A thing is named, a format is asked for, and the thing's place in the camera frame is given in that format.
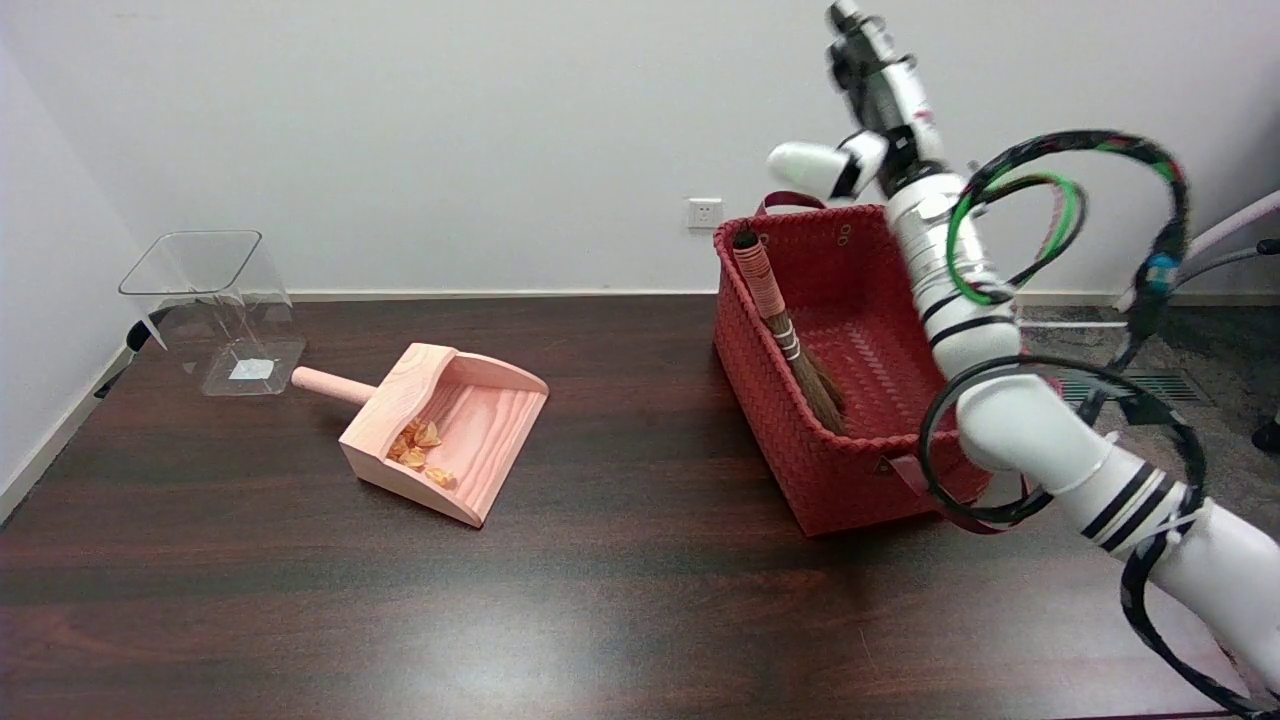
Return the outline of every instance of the dustpan handle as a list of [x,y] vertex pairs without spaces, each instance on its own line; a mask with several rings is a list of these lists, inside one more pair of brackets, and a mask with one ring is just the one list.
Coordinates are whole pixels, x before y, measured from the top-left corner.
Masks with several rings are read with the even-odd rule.
[[328,395],[335,400],[344,400],[352,405],[364,405],[369,402],[369,398],[372,397],[374,392],[378,389],[372,386],[366,386],[365,383],[357,383],[356,380],[348,380],[347,378],[321,373],[320,370],[312,370],[311,368],[294,368],[291,379],[296,387],[310,389],[311,392],[319,392],[320,395]]

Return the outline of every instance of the wall socket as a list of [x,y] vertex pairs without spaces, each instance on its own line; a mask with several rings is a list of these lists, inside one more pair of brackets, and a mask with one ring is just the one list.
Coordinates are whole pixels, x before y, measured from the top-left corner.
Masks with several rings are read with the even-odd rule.
[[719,197],[689,199],[689,229],[713,231],[724,222],[724,201]]

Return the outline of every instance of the dark wooden table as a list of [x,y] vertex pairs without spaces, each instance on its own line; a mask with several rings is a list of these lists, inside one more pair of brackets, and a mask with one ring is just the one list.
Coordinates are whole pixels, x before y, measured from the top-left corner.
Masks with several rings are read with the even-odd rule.
[[[201,397],[150,343],[0,534],[6,719],[1219,716],[1046,512],[801,537],[710,297],[302,305],[305,361],[413,341],[552,397],[488,525],[357,482],[355,410]],[[1230,676],[1189,614],[1155,616]]]

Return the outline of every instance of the wooden dustpan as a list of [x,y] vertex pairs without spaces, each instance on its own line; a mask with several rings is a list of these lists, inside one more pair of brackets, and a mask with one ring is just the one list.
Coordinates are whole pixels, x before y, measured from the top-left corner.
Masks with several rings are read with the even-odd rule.
[[[312,370],[293,370],[293,384],[361,405],[338,438],[356,477],[479,528],[547,402],[547,383],[500,360],[413,343],[376,388]],[[388,454],[411,421],[435,423],[440,445],[426,468],[456,479],[447,489],[433,475]]]

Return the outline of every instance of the clear plastic container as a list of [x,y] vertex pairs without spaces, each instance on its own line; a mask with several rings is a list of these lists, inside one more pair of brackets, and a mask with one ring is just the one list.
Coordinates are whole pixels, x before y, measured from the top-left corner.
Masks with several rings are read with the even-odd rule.
[[[163,236],[119,291],[137,302],[156,341],[205,395],[279,393],[306,347],[256,231]],[[146,320],[161,314],[154,324]]]

